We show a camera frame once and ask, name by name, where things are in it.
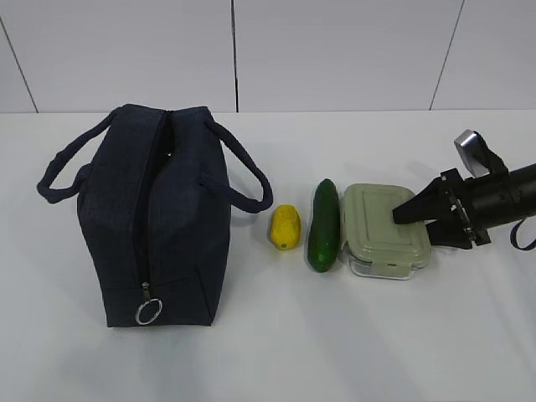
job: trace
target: table surface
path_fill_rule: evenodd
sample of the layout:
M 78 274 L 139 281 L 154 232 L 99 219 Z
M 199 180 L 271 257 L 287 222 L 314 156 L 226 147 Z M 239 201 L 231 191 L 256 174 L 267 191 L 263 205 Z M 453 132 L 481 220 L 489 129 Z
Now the table surface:
M 311 271 L 304 239 L 277 251 L 270 211 L 233 209 L 229 264 L 212 327 L 106 327 L 75 199 L 35 184 L 102 114 L 0 115 L 0 390 L 6 401 L 536 400 L 536 265 L 511 225 L 477 250 L 435 249 L 410 281 Z M 511 169 L 536 162 L 536 111 L 218 114 L 298 207 L 303 233 L 324 178 L 420 191 L 459 168 L 452 142 L 478 130 Z M 99 140 L 66 168 L 72 181 Z M 259 196 L 229 154 L 232 184 Z M 536 235 L 528 221 L 523 240 Z

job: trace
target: bag handle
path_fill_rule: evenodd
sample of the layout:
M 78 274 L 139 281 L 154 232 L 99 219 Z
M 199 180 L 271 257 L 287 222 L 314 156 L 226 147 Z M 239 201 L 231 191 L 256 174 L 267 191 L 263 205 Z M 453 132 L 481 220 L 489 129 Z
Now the bag handle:
M 205 121 L 205 125 L 260 181 L 263 191 L 262 200 L 258 201 L 256 199 L 247 198 L 231 188 L 228 184 L 221 183 L 206 173 L 200 174 L 199 184 L 209 188 L 221 198 L 225 198 L 236 208 L 242 209 L 250 214 L 258 214 L 260 211 L 268 209 L 274 202 L 274 195 L 265 174 L 255 165 L 250 154 L 225 127 L 215 121 Z
M 63 151 L 59 151 L 55 158 L 47 166 L 47 170 L 44 172 L 43 178 L 37 185 L 37 191 L 41 194 L 49 203 L 56 204 L 66 198 L 70 198 L 80 191 L 82 183 L 88 178 L 91 170 L 91 164 L 88 163 L 80 168 L 76 173 L 73 184 L 68 188 L 50 188 L 54 180 L 58 177 L 59 173 L 64 169 L 65 165 L 72 159 L 72 157 L 91 139 L 97 137 L 106 128 L 108 128 L 111 122 L 116 117 L 120 108 L 113 110 L 103 121 L 97 124 L 92 129 L 86 131 L 84 134 L 72 141 Z
M 532 250 L 536 249 L 536 240 L 533 241 L 530 245 L 528 245 L 526 247 L 521 247 L 519 245 L 519 243 L 518 243 L 518 231 L 519 231 L 519 228 L 521 227 L 521 225 L 523 224 L 524 221 L 525 221 L 525 219 L 520 220 L 512 228 L 512 232 L 510 232 L 510 243 L 512 243 L 513 247 L 518 249 L 518 250 L 532 251 Z

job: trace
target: robotic arm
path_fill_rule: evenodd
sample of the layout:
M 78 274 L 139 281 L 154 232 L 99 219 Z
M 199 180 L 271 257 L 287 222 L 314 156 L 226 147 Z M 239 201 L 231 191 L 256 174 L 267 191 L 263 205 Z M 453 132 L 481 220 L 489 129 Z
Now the robotic arm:
M 426 225 L 432 245 L 469 250 L 491 243 L 488 229 L 521 220 L 511 241 L 518 246 L 518 228 L 536 214 L 536 163 L 509 172 L 482 136 L 466 130 L 455 141 L 457 151 L 472 178 L 463 179 L 457 169 L 441 173 L 410 201 L 393 210 L 396 224 L 431 221 Z

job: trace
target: green cucumber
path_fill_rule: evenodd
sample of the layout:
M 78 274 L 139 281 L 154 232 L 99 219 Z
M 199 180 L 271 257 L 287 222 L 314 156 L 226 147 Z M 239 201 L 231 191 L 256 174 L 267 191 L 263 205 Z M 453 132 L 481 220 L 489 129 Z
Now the green cucumber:
M 307 260 L 317 272 L 326 272 L 337 259 L 341 237 L 338 194 L 328 178 L 318 184 L 312 203 Z

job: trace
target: lemon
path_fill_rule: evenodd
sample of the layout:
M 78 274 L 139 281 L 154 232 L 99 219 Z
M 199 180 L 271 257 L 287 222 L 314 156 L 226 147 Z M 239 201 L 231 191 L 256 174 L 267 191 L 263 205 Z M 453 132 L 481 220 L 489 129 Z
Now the lemon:
M 300 240 L 302 222 L 294 205 L 280 205 L 271 217 L 270 240 L 279 250 L 296 247 Z

